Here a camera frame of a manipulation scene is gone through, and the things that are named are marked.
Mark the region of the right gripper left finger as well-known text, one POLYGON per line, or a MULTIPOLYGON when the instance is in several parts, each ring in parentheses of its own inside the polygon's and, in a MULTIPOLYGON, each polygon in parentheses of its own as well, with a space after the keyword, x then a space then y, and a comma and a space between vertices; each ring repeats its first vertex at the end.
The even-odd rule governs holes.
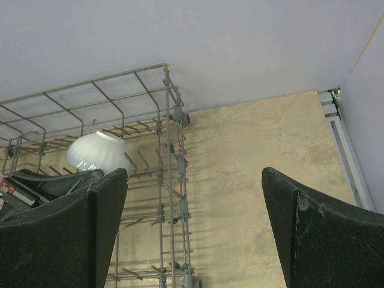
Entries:
POLYGON ((104 287, 127 186, 116 169, 1 221, 1 286, 104 287))

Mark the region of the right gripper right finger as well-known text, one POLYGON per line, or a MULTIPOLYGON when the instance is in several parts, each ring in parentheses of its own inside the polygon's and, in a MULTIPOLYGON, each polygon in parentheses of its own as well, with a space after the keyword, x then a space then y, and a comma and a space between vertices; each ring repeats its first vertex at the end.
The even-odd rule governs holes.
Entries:
POLYGON ((262 171, 287 287, 383 287, 383 215, 262 171))

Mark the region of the white ceramic bowl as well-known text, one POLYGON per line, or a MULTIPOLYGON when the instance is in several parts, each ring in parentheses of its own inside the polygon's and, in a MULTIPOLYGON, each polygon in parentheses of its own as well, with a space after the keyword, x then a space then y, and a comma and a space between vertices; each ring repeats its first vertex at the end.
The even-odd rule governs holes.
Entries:
POLYGON ((75 140, 67 150, 69 164, 81 171, 101 170, 105 175, 116 169, 131 174, 130 151, 126 142, 104 131, 96 131, 75 140))

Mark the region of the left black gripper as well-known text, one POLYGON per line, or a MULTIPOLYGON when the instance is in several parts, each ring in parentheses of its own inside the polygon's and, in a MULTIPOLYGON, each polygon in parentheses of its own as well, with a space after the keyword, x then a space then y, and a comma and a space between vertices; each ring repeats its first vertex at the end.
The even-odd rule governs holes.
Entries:
POLYGON ((11 183, 1 179, 1 221, 79 190, 102 178, 100 169, 68 175, 49 176, 28 169, 11 175, 11 183))

